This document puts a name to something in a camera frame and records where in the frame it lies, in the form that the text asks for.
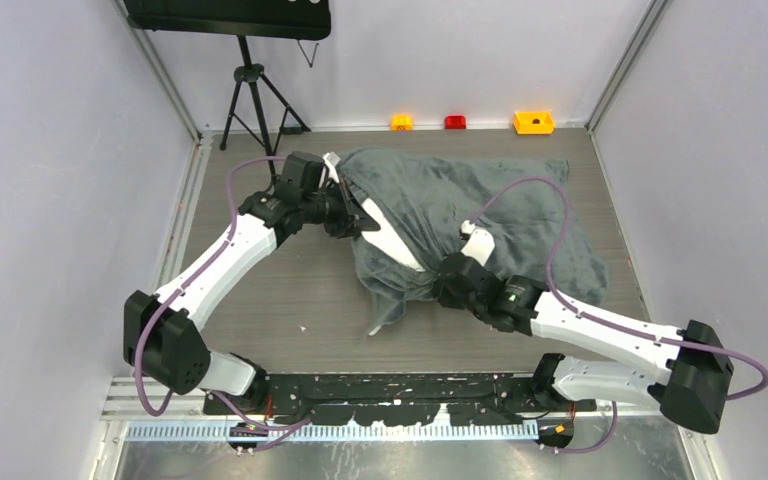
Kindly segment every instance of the gray towel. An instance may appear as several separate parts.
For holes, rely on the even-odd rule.
[[[361,202],[371,198],[426,270],[417,272],[362,237],[352,241],[355,272],[373,297],[369,330],[405,314],[409,300],[434,300],[431,287],[446,255],[460,251],[461,223],[496,192],[525,176],[566,183],[566,160],[444,160],[386,148],[340,154],[337,165]],[[546,257],[558,237],[563,202],[548,185],[529,182],[506,192],[478,224],[496,241],[486,267],[498,277],[524,275],[545,282]],[[564,293],[600,305],[608,291],[608,268],[573,218],[555,256],[555,283]]]

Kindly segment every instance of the yellow box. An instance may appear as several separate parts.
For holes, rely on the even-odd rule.
[[[555,121],[549,112],[515,112],[514,128],[520,135],[549,135],[555,130]]]
[[[410,115],[393,115],[390,120],[390,130],[413,130],[413,119]]]

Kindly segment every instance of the red block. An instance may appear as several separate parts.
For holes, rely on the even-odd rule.
[[[444,123],[446,130],[463,130],[466,128],[466,117],[463,115],[449,115]]]

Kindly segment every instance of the black monitor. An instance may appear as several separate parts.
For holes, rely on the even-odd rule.
[[[328,0],[124,0],[128,23],[145,30],[322,40]]]

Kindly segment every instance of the white wall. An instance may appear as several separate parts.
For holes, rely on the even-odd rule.
[[[412,114],[416,124],[442,125],[450,114],[504,124],[529,109],[583,124],[648,3],[331,0],[333,29],[313,69],[293,40],[249,43],[254,61],[315,127],[385,125],[397,113]],[[242,63],[236,39],[151,37],[199,128],[224,128],[232,73]],[[312,42],[302,44],[312,52]],[[277,128],[283,109],[271,93],[262,96]],[[256,126],[247,90],[239,105]]]
[[[768,1],[673,2],[597,140],[652,318],[768,367]],[[730,478],[768,478],[768,389],[714,440]]]
[[[191,145],[110,0],[0,1],[0,479],[84,474]]]

